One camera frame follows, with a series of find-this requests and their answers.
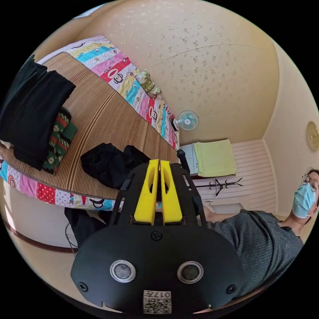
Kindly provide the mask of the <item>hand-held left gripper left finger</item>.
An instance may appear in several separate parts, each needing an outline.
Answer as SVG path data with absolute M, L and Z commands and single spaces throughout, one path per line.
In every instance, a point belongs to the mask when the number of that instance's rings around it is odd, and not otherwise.
M 159 162 L 159 159 L 149 161 L 134 213 L 134 219 L 137 223 L 154 225 L 160 166 Z

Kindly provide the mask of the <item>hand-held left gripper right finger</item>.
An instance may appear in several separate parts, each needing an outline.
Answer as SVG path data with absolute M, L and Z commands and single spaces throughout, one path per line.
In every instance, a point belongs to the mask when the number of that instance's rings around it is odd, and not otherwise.
M 169 161 L 160 160 L 160 182 L 163 222 L 180 223 L 183 216 Z

